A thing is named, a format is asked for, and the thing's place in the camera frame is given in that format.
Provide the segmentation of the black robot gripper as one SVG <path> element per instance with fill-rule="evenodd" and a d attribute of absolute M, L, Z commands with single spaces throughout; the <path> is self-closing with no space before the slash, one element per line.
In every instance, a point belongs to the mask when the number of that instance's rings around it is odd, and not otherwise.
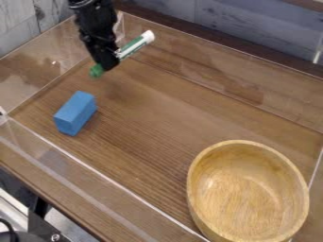
<path fill-rule="evenodd" d="M 109 71 L 119 63 L 114 54 L 117 15 L 111 0 L 67 0 L 67 7 L 75 14 L 79 39 L 86 43 L 90 57 Z"/>

